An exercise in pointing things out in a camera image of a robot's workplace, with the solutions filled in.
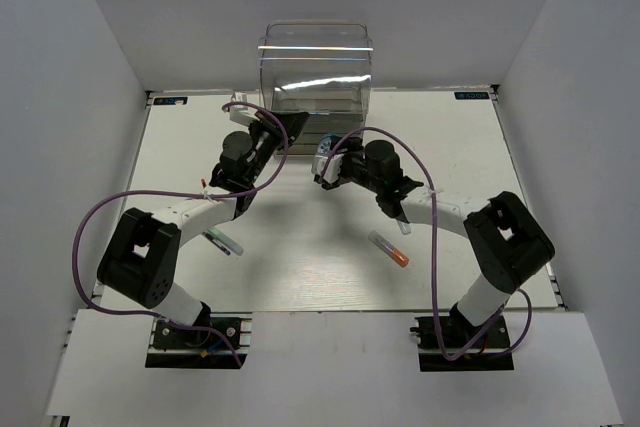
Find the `blue white patterned jar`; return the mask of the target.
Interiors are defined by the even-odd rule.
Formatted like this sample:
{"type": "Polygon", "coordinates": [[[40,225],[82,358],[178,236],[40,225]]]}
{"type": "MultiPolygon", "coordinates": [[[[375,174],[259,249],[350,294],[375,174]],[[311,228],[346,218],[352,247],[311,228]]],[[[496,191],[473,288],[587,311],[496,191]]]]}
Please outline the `blue white patterned jar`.
{"type": "Polygon", "coordinates": [[[331,133],[324,135],[317,145],[315,156],[322,158],[334,156],[336,145],[340,140],[341,137],[337,134],[331,133]]]}

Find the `blue capped glue tube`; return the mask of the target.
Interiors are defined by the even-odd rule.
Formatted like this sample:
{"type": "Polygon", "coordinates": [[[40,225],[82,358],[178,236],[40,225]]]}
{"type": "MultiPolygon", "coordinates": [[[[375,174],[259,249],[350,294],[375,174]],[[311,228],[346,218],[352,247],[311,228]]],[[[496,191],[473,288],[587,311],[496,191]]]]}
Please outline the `blue capped glue tube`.
{"type": "Polygon", "coordinates": [[[403,222],[402,220],[397,219],[396,223],[402,235],[411,234],[411,226],[407,222],[403,222]]]}

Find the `clear acrylic drawer organizer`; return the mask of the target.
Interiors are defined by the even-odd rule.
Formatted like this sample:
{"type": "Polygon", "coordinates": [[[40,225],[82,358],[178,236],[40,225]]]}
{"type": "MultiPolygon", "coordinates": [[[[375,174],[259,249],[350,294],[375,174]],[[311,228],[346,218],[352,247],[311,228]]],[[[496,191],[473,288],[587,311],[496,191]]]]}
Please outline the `clear acrylic drawer organizer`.
{"type": "Polygon", "coordinates": [[[279,114],[310,114],[291,155],[311,156],[324,135],[342,136],[365,125],[373,56],[365,24],[276,21],[258,50],[262,105],[279,114]]]}

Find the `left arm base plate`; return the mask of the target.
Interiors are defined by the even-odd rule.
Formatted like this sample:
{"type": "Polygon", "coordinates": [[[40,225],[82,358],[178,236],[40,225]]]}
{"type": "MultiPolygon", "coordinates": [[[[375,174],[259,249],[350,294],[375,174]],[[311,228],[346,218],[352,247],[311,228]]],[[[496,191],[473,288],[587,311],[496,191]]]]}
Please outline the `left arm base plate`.
{"type": "Polygon", "coordinates": [[[214,314],[212,328],[224,335],[187,331],[166,320],[154,322],[145,367],[156,369],[236,370],[249,353],[252,333],[250,314],[214,314]]]}

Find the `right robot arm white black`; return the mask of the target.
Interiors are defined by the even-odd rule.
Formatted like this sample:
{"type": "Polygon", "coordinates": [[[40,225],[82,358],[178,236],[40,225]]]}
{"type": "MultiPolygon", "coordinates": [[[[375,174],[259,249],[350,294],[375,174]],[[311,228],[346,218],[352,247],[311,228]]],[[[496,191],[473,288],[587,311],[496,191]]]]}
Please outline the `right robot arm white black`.
{"type": "Polygon", "coordinates": [[[466,238],[480,274],[449,313],[453,337],[472,346],[487,321],[555,256],[555,247],[521,199],[503,191],[489,199],[436,194],[404,174],[386,140],[364,144],[327,135],[319,142],[314,181],[325,190],[353,183],[375,194],[381,211],[402,224],[430,225],[466,238]]]}

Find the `green capped glue tube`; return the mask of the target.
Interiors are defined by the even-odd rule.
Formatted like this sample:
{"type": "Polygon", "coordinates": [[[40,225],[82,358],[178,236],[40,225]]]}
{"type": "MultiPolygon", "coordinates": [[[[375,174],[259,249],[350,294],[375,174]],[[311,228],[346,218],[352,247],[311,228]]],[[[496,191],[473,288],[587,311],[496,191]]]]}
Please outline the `green capped glue tube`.
{"type": "Polygon", "coordinates": [[[244,253],[243,247],[238,242],[233,240],[231,237],[224,234],[221,230],[217,228],[211,228],[206,230],[205,232],[208,232],[211,235],[215,236],[217,239],[219,239],[231,251],[231,254],[235,254],[237,256],[243,255],[244,253]]]}

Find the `orange capped glue tube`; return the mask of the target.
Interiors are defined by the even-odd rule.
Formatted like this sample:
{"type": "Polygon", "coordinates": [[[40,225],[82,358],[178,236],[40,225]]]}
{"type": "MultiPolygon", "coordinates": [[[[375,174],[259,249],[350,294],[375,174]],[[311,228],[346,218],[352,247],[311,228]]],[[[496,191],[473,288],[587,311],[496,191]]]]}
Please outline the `orange capped glue tube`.
{"type": "Polygon", "coordinates": [[[376,230],[369,233],[368,240],[400,267],[408,266],[409,258],[376,230]]]}

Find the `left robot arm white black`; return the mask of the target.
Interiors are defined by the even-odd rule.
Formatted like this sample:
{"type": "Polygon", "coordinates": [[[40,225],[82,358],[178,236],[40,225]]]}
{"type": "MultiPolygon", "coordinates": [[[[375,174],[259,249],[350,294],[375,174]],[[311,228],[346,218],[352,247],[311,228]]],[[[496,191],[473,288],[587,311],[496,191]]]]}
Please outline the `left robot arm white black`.
{"type": "Polygon", "coordinates": [[[99,264],[98,281],[176,323],[177,334],[188,345],[205,343],[211,334],[211,310],[174,282],[179,250],[248,210],[268,161],[278,150],[288,152],[309,117],[307,112],[259,112],[245,131],[224,138],[202,194],[156,212],[126,210],[99,264]]]}

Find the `purple pen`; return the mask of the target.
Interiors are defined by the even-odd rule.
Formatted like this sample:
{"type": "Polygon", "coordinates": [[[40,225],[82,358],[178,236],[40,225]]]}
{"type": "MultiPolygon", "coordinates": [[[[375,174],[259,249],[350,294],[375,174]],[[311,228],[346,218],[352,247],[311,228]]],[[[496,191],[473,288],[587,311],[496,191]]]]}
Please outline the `purple pen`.
{"type": "Polygon", "coordinates": [[[216,248],[218,248],[220,251],[222,251],[226,256],[230,256],[231,255],[231,251],[219,239],[217,239],[215,236],[211,235],[208,232],[203,233],[203,236],[212,245],[214,245],[216,248]]]}

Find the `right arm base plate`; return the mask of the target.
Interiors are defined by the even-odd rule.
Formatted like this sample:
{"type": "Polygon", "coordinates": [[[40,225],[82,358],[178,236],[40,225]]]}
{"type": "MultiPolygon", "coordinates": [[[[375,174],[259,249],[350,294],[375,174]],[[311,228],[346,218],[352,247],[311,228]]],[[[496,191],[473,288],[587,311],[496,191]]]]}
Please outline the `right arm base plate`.
{"type": "Polygon", "coordinates": [[[499,372],[513,371],[511,353],[499,353],[511,346],[506,321],[501,316],[472,347],[455,361],[444,358],[437,343],[434,318],[415,318],[410,328],[411,336],[417,341],[419,369],[422,373],[443,372],[499,372]]]}

